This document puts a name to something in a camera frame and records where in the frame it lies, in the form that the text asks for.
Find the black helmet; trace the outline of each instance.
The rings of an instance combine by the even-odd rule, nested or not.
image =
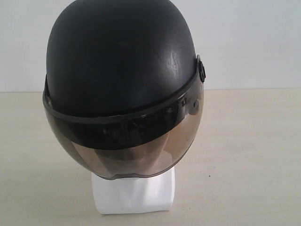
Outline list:
[[[77,0],[49,37],[43,103],[79,164],[105,179],[148,178],[190,147],[204,79],[169,0]]]

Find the white wall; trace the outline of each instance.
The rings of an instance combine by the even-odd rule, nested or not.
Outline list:
[[[72,0],[0,0],[0,91],[42,91],[51,27]],[[301,0],[173,0],[207,89],[301,87]]]

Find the beige table surface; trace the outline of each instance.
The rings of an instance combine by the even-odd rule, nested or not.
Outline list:
[[[301,89],[206,91],[169,212],[100,215],[40,93],[0,94],[0,226],[301,226]]]

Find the helmet stand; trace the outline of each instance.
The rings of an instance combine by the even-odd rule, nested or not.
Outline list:
[[[106,180],[92,173],[92,189],[101,214],[169,210],[174,201],[174,167],[152,178]]]

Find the helmet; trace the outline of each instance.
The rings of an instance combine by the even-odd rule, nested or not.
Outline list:
[[[169,0],[77,0],[49,37],[43,104],[79,164],[104,179],[148,178],[192,144],[205,77]]]

